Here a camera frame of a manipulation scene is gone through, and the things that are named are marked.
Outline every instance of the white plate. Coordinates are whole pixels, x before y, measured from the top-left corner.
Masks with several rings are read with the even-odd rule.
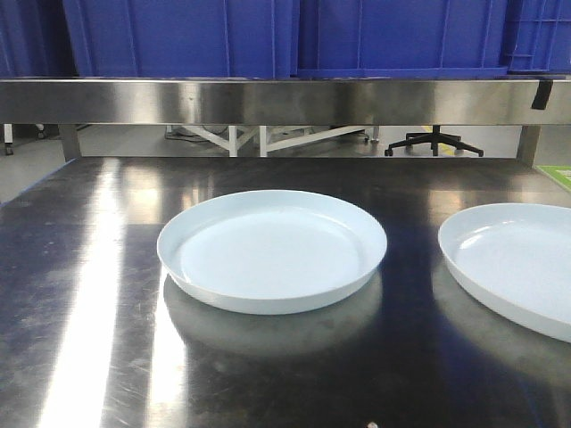
[[[448,269],[485,306],[571,342],[571,210],[501,203],[463,210],[440,227]]]
[[[161,231],[162,264],[185,292],[250,314],[321,308],[364,285],[385,255],[366,211],[317,193],[265,190],[200,203]]]

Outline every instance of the floor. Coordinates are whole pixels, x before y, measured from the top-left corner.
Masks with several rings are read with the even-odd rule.
[[[403,139],[407,132],[423,130],[426,127],[382,127],[380,144],[366,143],[364,134],[351,134],[271,152],[270,156],[384,157],[389,143]],[[16,129],[13,156],[5,156],[4,151],[1,151],[2,203],[10,201],[65,163],[61,142],[55,130],[52,129],[51,136],[48,134],[47,139],[41,140],[30,132],[28,129],[19,136]],[[519,127],[443,127],[443,132],[462,135],[463,141],[483,149],[485,157],[516,157]],[[191,143],[165,139],[165,127],[162,126],[91,126],[79,131],[79,139],[84,156],[228,156],[226,150],[210,142]],[[431,157],[431,154],[429,144],[415,146],[412,150],[394,150],[395,157]],[[245,145],[240,150],[240,155],[257,156],[257,145]],[[454,152],[443,144],[440,145],[440,155],[475,156],[470,152]],[[535,164],[571,165],[571,126],[543,128]]]

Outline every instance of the blue storage bin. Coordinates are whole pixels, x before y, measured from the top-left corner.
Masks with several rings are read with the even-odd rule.
[[[60,0],[0,1],[0,77],[74,74]]]
[[[299,0],[63,0],[81,76],[287,78]]]
[[[500,66],[507,0],[302,0],[302,77],[480,77]]]
[[[571,0],[509,0],[502,56],[509,71],[571,71]]]

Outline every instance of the stainless steel shelf edge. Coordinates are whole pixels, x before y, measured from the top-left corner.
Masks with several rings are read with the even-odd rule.
[[[571,80],[0,80],[0,123],[548,125]],[[540,95],[544,110],[532,106]]]

